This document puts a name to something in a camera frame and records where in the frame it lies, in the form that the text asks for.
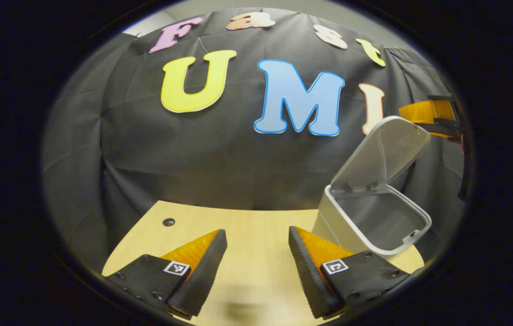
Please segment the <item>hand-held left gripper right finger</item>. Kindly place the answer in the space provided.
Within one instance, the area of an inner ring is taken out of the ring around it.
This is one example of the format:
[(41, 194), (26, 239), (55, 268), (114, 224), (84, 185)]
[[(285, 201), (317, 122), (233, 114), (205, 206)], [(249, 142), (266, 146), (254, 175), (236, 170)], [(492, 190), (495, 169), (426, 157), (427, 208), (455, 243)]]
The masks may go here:
[(356, 317), (410, 276), (371, 250), (352, 253), (294, 225), (288, 245), (315, 318)]

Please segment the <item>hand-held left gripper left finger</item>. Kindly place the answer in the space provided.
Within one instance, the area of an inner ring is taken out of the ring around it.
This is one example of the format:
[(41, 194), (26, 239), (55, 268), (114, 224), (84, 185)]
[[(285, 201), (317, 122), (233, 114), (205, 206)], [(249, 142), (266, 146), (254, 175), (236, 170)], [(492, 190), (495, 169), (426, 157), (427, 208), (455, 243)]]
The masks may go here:
[(106, 279), (151, 309), (186, 320), (197, 317), (227, 249), (217, 229), (161, 257), (142, 254)]

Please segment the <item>white desktop garbage bin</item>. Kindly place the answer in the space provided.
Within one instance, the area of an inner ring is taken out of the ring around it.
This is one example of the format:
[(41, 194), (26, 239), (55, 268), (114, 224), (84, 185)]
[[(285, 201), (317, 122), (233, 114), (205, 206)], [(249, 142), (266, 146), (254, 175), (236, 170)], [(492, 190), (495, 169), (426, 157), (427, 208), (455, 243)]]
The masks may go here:
[(381, 120), (325, 187), (313, 234), (350, 252), (370, 250), (383, 258), (414, 245), (432, 219), (391, 183), (430, 141), (430, 133), (409, 120)]

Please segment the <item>light wooden desktop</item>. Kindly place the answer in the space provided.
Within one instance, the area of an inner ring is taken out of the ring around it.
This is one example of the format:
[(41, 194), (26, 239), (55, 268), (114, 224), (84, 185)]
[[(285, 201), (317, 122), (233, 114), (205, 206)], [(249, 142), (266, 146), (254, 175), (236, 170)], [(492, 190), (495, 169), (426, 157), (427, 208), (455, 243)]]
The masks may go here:
[[(166, 227), (171, 217), (175, 224)], [(317, 326), (288, 245), (288, 229), (312, 231), (317, 209), (249, 211), (157, 201), (124, 235), (102, 269), (117, 272), (142, 254), (161, 257), (217, 229), (227, 249), (195, 326)]]

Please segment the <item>black backdrop cloth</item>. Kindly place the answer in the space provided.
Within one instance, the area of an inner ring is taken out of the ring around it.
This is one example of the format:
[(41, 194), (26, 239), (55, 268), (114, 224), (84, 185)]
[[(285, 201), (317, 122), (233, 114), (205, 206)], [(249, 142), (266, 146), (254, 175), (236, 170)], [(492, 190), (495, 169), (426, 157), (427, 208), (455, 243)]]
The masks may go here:
[[(445, 75), (420, 54), (385, 46), (362, 29), (312, 13), (248, 7), (176, 23), (169, 48), (152, 52), (163, 26), (118, 33), (63, 86), (41, 145), (39, 173), (62, 242), (99, 272), (157, 202), (246, 210), (317, 208), (323, 189), (365, 138), (367, 83), (383, 90), (383, 115), (451, 96)], [(339, 134), (254, 129), (264, 111), (263, 60), (289, 62), (297, 86), (343, 78)]]

